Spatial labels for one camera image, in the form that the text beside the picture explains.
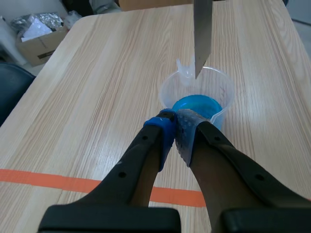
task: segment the wall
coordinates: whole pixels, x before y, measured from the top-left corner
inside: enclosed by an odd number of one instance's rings
[[[311,23],[311,0],[289,0],[287,9],[291,18]]]
[[[31,13],[57,12],[65,17],[67,12],[60,0],[0,0],[0,16],[7,22]]]

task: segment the blue liquid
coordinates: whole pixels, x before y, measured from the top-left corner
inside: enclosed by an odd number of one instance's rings
[[[173,110],[177,111],[178,109],[191,109],[201,116],[211,119],[213,115],[220,112],[223,108],[211,97],[191,95],[180,99],[174,104]]]

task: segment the white paper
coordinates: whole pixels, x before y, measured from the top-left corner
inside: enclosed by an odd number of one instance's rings
[[[25,31],[23,37],[21,38],[21,41],[24,42],[27,40],[31,40],[39,36],[49,34],[51,32],[52,30],[48,26],[42,23],[38,18],[35,18],[29,29]]]

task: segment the orange tape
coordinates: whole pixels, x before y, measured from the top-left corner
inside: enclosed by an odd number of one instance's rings
[[[58,188],[66,191],[89,193],[101,181],[73,178],[52,174],[0,169],[0,182],[30,184],[33,186]],[[150,201],[192,207],[205,207],[199,191],[153,187]]]

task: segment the cardboard box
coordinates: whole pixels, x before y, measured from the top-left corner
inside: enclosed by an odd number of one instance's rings
[[[32,66],[37,66],[48,61],[67,32],[66,27],[60,27],[55,32],[25,42],[18,37],[16,47]]]

